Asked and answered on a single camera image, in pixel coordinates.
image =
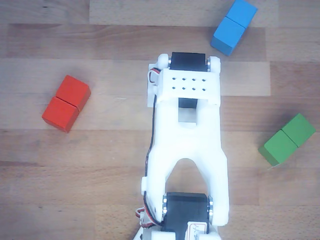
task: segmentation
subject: black wire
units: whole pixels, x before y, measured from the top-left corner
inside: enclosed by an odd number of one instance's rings
[[[152,111],[152,132],[151,132],[151,142],[150,142],[150,146],[149,146],[149,150],[146,154],[146,158],[145,158],[145,169],[144,169],[144,176],[146,177],[148,175],[148,160],[149,160],[149,154],[151,152],[151,149],[152,149],[152,146],[154,144],[154,137],[155,137],[155,118],[156,118],[156,102],[157,102],[157,95],[154,95],[154,100],[153,100],[153,111]],[[149,216],[151,218],[151,220],[161,226],[162,223],[157,221],[151,214],[151,211],[149,209],[149,206],[147,204],[147,192],[144,191],[144,194],[143,194],[143,203],[144,203],[144,206],[146,207],[145,211],[147,211],[149,213]]]
[[[145,168],[144,168],[144,176],[146,177],[148,174],[148,160],[149,160],[149,154],[151,152],[152,146],[154,144],[154,137],[155,137],[155,118],[156,118],[156,102],[157,102],[157,95],[154,95],[153,100],[153,111],[152,111],[152,131],[151,131],[151,142],[149,146],[149,150],[145,157]]]

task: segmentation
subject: wood grain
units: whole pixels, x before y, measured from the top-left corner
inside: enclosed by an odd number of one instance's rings
[[[145,60],[0,59],[1,93],[50,94],[65,75],[87,83],[99,95],[144,95],[147,91]],[[130,77],[124,69],[130,69]],[[221,95],[270,96],[268,62],[222,62]]]
[[[97,205],[95,207],[95,240],[133,239],[140,227],[134,211],[140,207],[134,204]]]
[[[0,94],[0,112],[6,113],[0,115],[0,129],[54,129],[41,118],[51,97],[40,93]],[[151,130],[152,109],[145,102],[142,95],[92,94],[72,129]],[[223,96],[221,129],[275,132],[297,113],[320,128],[318,98]]]
[[[272,168],[259,175],[260,205],[320,205],[319,168]]]
[[[279,26],[318,28],[320,2],[317,0],[279,0]]]
[[[251,26],[278,26],[278,0],[250,0],[249,2],[259,9]],[[92,0],[90,2],[90,23],[216,27],[232,4],[232,0]]]
[[[142,204],[140,182],[141,176],[144,174],[144,166],[3,166],[0,171],[0,205],[9,203],[37,205]],[[250,200],[250,204],[258,204],[258,170],[256,168],[247,168],[247,170],[230,168],[229,178],[233,204],[245,204],[246,200]],[[176,181],[174,175],[171,183],[179,191],[183,191],[186,187],[196,192],[201,192],[204,189],[204,185],[199,185],[196,181],[189,182],[190,185],[186,185],[185,181]]]
[[[320,28],[266,28],[267,60],[294,63],[320,62],[319,35]]]
[[[0,23],[85,24],[89,23],[90,0],[2,0]]]
[[[7,53],[7,24],[0,24],[0,58],[6,56]]]
[[[259,154],[258,148],[273,134],[274,132],[222,132],[222,148],[228,158],[228,166],[270,168],[269,163]],[[149,130],[73,130],[68,135],[55,130],[2,130],[0,166],[143,167],[150,138]],[[320,134],[315,133],[310,141],[279,167],[319,168],[319,139]]]
[[[159,53],[191,51],[223,61],[266,61],[264,28],[249,28],[231,57],[210,46],[214,31],[187,26],[10,24],[7,57],[154,61]]]
[[[0,204],[1,240],[94,239],[91,205]]]
[[[225,56],[210,41],[233,0],[2,0],[0,239],[133,238],[152,128],[146,70],[172,52],[221,59],[222,239],[319,239],[320,134],[277,167],[258,148],[297,113],[320,129],[320,3],[247,1],[258,12]],[[41,116],[67,74],[92,94],[65,134]],[[189,159],[166,189],[207,193]]]
[[[273,96],[320,98],[320,64],[318,62],[271,62]]]
[[[219,228],[222,239],[317,240],[320,208],[313,206],[230,206],[229,223]]]

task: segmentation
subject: red wooden block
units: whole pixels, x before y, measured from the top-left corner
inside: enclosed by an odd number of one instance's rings
[[[78,115],[79,110],[75,106],[54,96],[42,118],[47,124],[68,133]]]
[[[65,76],[55,96],[78,108],[79,112],[84,108],[91,95],[90,88],[82,81],[72,76]]]

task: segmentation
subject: robotic arm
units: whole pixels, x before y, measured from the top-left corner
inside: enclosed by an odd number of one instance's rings
[[[161,54],[149,65],[152,139],[141,182],[144,211],[134,240],[219,240],[229,220],[227,158],[221,147],[220,59],[200,53]],[[176,163],[196,164],[208,188],[166,192]]]

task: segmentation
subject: white robotic arm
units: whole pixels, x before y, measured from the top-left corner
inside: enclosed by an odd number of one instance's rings
[[[221,147],[220,134],[221,63],[219,58],[211,56],[207,61],[196,62],[201,69],[198,71],[194,65],[190,66],[194,60],[192,54],[197,53],[172,53],[172,59],[168,54],[161,54],[156,64],[149,65],[147,100],[148,107],[156,108],[153,116],[156,124],[152,133],[154,144],[151,143],[147,156],[146,176],[141,184],[148,210],[140,219],[158,225],[164,223],[166,181],[180,159],[190,159],[208,187],[208,220],[197,239],[218,240],[217,226],[223,226],[229,220],[227,158]],[[178,58],[181,56],[189,58],[186,62],[182,60],[182,65]],[[188,229],[200,225],[192,225],[190,221]],[[142,235],[141,232],[142,229],[137,233],[137,239],[142,236],[144,240],[182,239],[174,231],[165,231],[163,226],[162,231],[153,226],[145,228]]]

